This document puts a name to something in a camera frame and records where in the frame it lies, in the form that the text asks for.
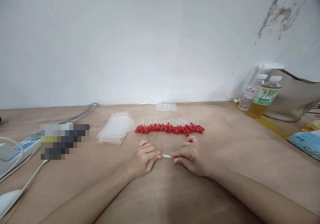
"mouse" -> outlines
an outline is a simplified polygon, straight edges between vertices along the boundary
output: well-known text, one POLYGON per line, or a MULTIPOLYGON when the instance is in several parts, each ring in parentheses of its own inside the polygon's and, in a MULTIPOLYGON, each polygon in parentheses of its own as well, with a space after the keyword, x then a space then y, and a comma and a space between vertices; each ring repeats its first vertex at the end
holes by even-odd
POLYGON ((15 190, 7 192, 0 196, 0 216, 6 211, 6 209, 11 205, 14 199, 20 194, 21 190, 15 190))

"electrical cord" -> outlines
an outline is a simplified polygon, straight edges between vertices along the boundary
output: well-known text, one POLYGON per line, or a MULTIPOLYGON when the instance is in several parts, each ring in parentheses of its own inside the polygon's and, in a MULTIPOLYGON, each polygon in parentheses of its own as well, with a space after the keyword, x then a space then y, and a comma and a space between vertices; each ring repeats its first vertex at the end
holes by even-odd
MULTIPOLYGON (((64 119, 64 120, 58 122, 58 124, 64 124, 64 123, 67 123, 67 122, 69 122, 69 121, 71 121, 71 120, 74 120, 74 119, 82 116, 83 114, 85 114, 86 112, 88 112, 88 111, 90 110, 90 108, 91 108, 94 104, 98 105, 97 103, 92 103, 92 104, 88 105, 83 112, 79 113, 78 115, 76 115, 76 116, 74 116, 74 117, 70 117, 70 118, 64 119)), ((22 154, 20 155, 20 158, 17 159, 17 161, 11 166, 11 168, 8 169, 8 170, 0 177, 0 183, 2 183, 5 179, 7 179, 9 176, 11 176, 16 170, 18 170, 20 167, 22 167, 24 164, 26 164, 26 163, 32 158, 32 156, 37 152, 37 150, 39 150, 40 147, 36 148, 36 149, 31 153, 31 155, 28 157, 28 159, 27 159, 23 164, 21 164, 20 166, 16 167, 14 170, 12 170, 12 171, 10 172, 10 170, 11 170, 11 169, 20 161, 20 159, 22 158, 22 155, 23 155, 24 150, 23 150, 22 146, 21 146, 19 143, 17 143, 16 141, 14 141, 14 140, 12 140, 12 139, 10 139, 10 138, 6 138, 6 137, 0 137, 0 138, 3 138, 3 139, 6 139, 6 140, 9 140, 9 141, 14 142, 15 144, 17 144, 17 145, 22 149, 22 154)))
MULTIPOLYGON (((88 112, 90 110, 90 108, 94 105, 98 105, 97 103, 92 103, 90 105, 88 105, 86 107, 86 109, 79 113, 78 115, 74 116, 74 117, 71 117, 71 118, 67 118, 65 120, 62 120, 60 121, 58 124, 64 124, 64 123, 67 123, 67 122, 70 122, 80 116, 82 116, 83 114, 85 114, 86 112, 88 112)), ((35 153, 39 150, 40 146, 37 147, 28 157, 28 159, 26 161, 24 161, 20 166, 16 167, 15 169, 13 169, 11 171, 11 169, 20 161, 20 159, 22 158, 22 155, 24 153, 24 150, 21 146, 21 144, 17 143, 16 141, 10 139, 10 138, 7 138, 7 137, 1 137, 0 138, 2 139, 5 139, 5 140, 8 140, 8 141, 11 141, 13 143, 15 143, 16 145, 18 145, 21 149, 21 154, 20 154, 20 157, 17 159, 17 161, 11 166, 11 168, 9 168, 1 177, 0 177, 0 183, 2 183, 5 179, 7 179, 9 176, 11 176, 15 171, 17 171, 19 168, 21 168, 24 164, 26 164, 34 155, 35 153)), ((34 179, 34 177, 36 176, 36 174, 39 172, 39 170, 44 166, 45 163, 47 163, 49 160, 44 160, 41 165, 38 167, 38 169, 34 172, 34 174, 32 175, 32 177, 29 179, 29 181, 27 182, 27 184, 23 187, 23 189, 20 191, 19 195, 13 200, 13 202, 10 204, 10 206, 4 211, 4 213, 0 216, 0 220, 7 214, 7 212, 11 209, 11 207, 16 203, 16 201, 20 198, 20 196, 23 194, 23 192, 25 191, 25 189, 28 187, 28 185, 31 183, 31 181, 34 179)))
POLYGON ((5 177, 3 177, 2 179, 0 179, 0 183, 2 183, 5 179, 7 179, 8 177, 10 177, 16 170, 18 170, 19 168, 21 168, 24 164, 26 164, 34 155, 35 153, 40 149, 41 146, 37 147, 28 157, 27 160, 24 161, 24 163, 22 163, 21 165, 17 166, 15 169, 13 169, 10 173, 8 173, 5 177))
POLYGON ((72 120, 74 120, 74 119, 82 116, 83 114, 85 114, 86 112, 88 112, 88 111, 90 110, 90 108, 91 108, 94 104, 98 105, 97 103, 92 103, 92 104, 88 105, 83 112, 79 113, 78 115, 76 115, 76 116, 74 116, 74 117, 70 117, 70 118, 64 119, 64 120, 58 122, 58 124, 64 124, 64 123, 70 122, 70 121, 72 121, 72 120))
POLYGON ((20 147, 20 149, 21 149, 21 154, 20 154, 19 158, 18 158, 18 159, 16 160, 16 162, 11 166, 11 168, 9 168, 4 174, 1 175, 1 177, 0 177, 0 180, 1 180, 1 179, 2 179, 3 177, 5 177, 5 175, 7 175, 7 173, 10 172, 11 169, 14 168, 15 165, 21 160, 22 155, 23 155, 23 153, 24 153, 24 150, 23 150, 22 146, 20 145, 20 143, 17 143, 15 140, 12 140, 11 138, 7 138, 7 137, 1 137, 1 136, 0 136, 0 138, 15 143, 15 144, 18 145, 18 146, 20 147))
POLYGON ((36 174, 39 172, 39 170, 43 167, 44 164, 47 163, 48 160, 44 160, 41 165, 38 167, 38 169, 34 172, 34 174, 32 175, 32 177, 29 179, 29 181, 27 182, 27 184, 23 187, 23 189, 21 190, 21 192, 19 193, 19 195, 16 197, 16 199, 13 200, 13 202, 10 204, 10 206, 4 211, 4 213, 1 215, 0 220, 7 214, 7 212, 11 209, 11 207, 16 203, 16 201, 21 197, 21 195, 23 194, 24 190, 28 187, 29 183, 31 183, 31 181, 34 179, 34 177, 36 176, 36 174))

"plastic bottle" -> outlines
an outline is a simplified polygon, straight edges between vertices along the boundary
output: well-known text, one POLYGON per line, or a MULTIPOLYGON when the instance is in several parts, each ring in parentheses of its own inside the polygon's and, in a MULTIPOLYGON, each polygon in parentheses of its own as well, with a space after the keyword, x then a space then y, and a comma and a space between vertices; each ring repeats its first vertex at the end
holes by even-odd
POLYGON ((247 87, 243 94, 243 97, 239 99, 238 109, 247 111, 250 107, 253 99, 258 93, 259 88, 264 84, 264 80, 267 78, 266 74, 259 74, 247 87))
POLYGON ((260 87, 257 96, 246 112, 248 116, 260 118, 264 114, 281 89, 281 85, 278 83, 281 79, 281 76, 271 76, 270 80, 260 87))

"person's left hand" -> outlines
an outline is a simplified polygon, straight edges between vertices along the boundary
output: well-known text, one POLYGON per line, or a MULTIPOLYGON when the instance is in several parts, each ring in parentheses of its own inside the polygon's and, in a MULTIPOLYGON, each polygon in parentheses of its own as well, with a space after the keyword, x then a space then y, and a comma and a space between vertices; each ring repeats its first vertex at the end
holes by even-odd
POLYGON ((138 150, 128 163, 128 170, 133 178, 143 176, 151 171, 154 162, 161 158, 161 151, 148 141, 142 140, 138 150))

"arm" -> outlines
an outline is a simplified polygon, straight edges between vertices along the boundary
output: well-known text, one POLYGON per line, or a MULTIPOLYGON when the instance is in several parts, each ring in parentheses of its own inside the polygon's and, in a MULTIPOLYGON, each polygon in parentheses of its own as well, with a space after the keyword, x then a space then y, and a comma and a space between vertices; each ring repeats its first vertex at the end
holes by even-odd
POLYGON ((206 152, 201 150, 194 136, 188 137, 182 148, 171 155, 178 156, 174 162, 182 163, 192 173, 207 176, 218 182, 266 224, 320 223, 319 217, 314 213, 280 193, 214 164, 206 152))
POLYGON ((110 176, 89 187, 51 212, 40 223, 93 223, 113 198, 134 178, 150 172, 161 152, 142 140, 132 159, 110 176))

